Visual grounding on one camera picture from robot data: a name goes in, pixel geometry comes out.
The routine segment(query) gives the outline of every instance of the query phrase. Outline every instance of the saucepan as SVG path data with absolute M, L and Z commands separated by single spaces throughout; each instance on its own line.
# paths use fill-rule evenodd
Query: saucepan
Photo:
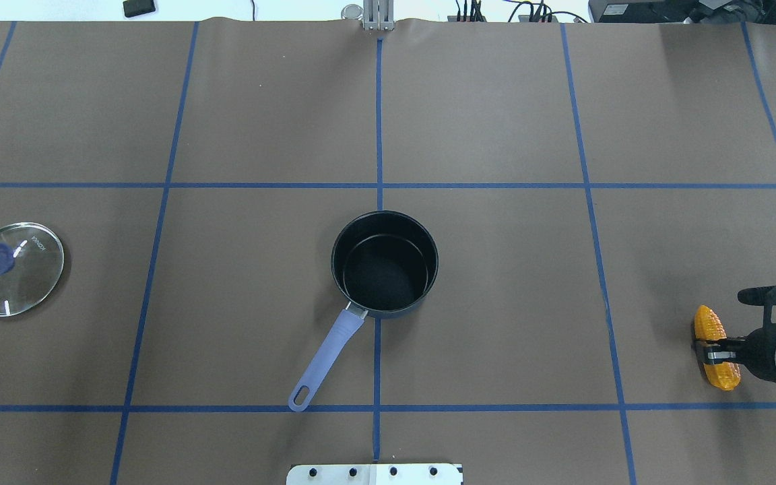
M 304 411 L 349 338 L 366 317 L 396 319 L 421 304 L 437 278 L 433 237 L 415 219 L 394 211 L 355 218 L 337 236 L 331 272 L 349 300 L 301 380 L 289 396 L 292 411 Z

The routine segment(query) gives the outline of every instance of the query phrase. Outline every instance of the white bracket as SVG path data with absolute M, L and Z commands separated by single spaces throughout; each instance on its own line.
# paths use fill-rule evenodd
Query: white bracket
M 450 463 L 297 465 L 286 485 L 463 485 L 463 466 Z
M 364 30 L 394 30 L 394 0 L 364 0 Z

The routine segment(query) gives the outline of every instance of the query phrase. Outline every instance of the white metal plate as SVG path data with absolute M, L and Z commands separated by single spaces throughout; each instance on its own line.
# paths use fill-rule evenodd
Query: white metal plate
M 394 475 L 391 475 L 391 469 L 396 472 Z M 286 485 L 462 484 L 463 466 L 450 463 L 296 465 L 286 475 Z

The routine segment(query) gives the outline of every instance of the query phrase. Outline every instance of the handle hole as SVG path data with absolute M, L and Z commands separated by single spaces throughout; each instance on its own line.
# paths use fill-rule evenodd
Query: handle hole
M 304 404 L 305 399 L 307 399 L 307 395 L 310 393 L 310 387 L 302 386 L 301 389 L 298 390 L 298 393 L 295 394 L 295 398 L 292 400 L 292 402 L 294 402 L 296 406 L 301 406 Z

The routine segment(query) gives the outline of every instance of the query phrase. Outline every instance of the pot handle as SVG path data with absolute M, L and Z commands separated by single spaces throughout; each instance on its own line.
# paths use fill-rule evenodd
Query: pot handle
M 301 376 L 301 380 L 296 384 L 295 389 L 292 390 L 292 394 L 289 395 L 289 408 L 295 412 L 304 411 L 307 406 L 311 404 L 313 396 L 317 394 L 319 386 L 325 380 L 325 377 L 331 366 L 337 360 L 337 356 L 340 355 L 340 351 L 343 350 L 343 346 L 349 341 L 349 338 L 361 328 L 364 323 L 364 317 L 367 316 L 367 312 L 363 311 L 362 315 L 350 311 L 348 306 L 345 310 L 339 313 L 339 316 L 333 323 L 329 334 L 326 335 L 323 344 L 319 346 L 317 355 L 313 356 L 311 364 L 307 366 L 307 370 Z M 307 391 L 307 395 L 301 401 L 301 404 L 296 404 L 296 398 L 299 394 Z

